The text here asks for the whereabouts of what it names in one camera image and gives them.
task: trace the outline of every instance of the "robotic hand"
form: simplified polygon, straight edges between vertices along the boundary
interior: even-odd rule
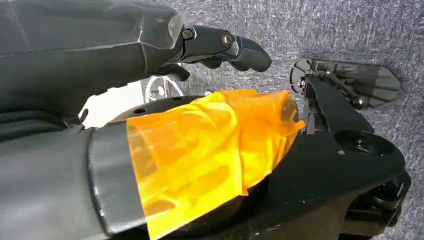
[[[181,33],[183,41],[182,55],[177,62],[201,63],[207,68],[217,69],[228,62],[239,71],[253,69],[266,71],[272,61],[267,52],[255,41],[233,35],[230,32],[205,26],[185,26]],[[190,76],[183,67],[171,63],[162,66],[155,75],[175,74],[185,81]]]
[[[229,62],[258,72],[271,64],[254,41],[184,26],[173,9],[147,1],[14,0],[0,1],[0,10],[6,13],[0,30],[7,33],[0,39],[0,239],[128,239],[131,229],[135,238],[148,239],[137,233],[146,220],[125,120],[96,129],[69,126],[68,120],[88,97],[109,88],[152,75],[187,79],[177,63],[215,69]],[[341,233],[377,235],[396,223],[411,184],[402,153],[374,135],[328,79],[308,72],[314,71],[299,75],[306,131],[252,190],[251,197],[260,197],[235,199],[177,234],[336,240]],[[332,82],[352,97],[337,83],[355,79],[337,74]],[[160,113],[196,98],[155,101],[127,116]],[[214,221],[224,215],[235,219]]]

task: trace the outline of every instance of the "bolt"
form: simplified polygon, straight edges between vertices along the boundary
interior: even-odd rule
[[[190,29],[186,29],[182,31],[182,38],[185,40],[193,39],[194,35],[193,32]]]
[[[362,106],[362,104],[364,104],[364,99],[362,97],[359,97],[358,103],[360,106]]]
[[[297,87],[300,89],[304,88],[306,85],[306,80],[304,77],[302,77],[299,81],[297,81]]]
[[[233,45],[233,36],[229,32],[224,32],[222,35],[222,43],[226,48],[229,48]]]

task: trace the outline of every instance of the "orange plastic film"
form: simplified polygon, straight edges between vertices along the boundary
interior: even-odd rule
[[[269,175],[304,123],[289,91],[216,92],[127,120],[149,237],[157,240]]]

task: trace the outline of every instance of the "plastic cover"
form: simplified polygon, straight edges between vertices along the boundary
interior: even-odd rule
[[[148,0],[2,0],[0,55],[133,43],[172,49],[183,23]]]
[[[247,195],[279,164],[303,121],[289,91],[216,92],[127,120],[149,237],[157,240]]]

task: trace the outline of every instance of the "white surface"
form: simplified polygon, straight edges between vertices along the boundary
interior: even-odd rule
[[[135,81],[120,88],[110,88],[103,94],[91,96],[79,116],[81,117],[84,109],[88,109],[84,126],[100,128],[128,109],[143,104],[143,99],[142,85],[140,81]]]

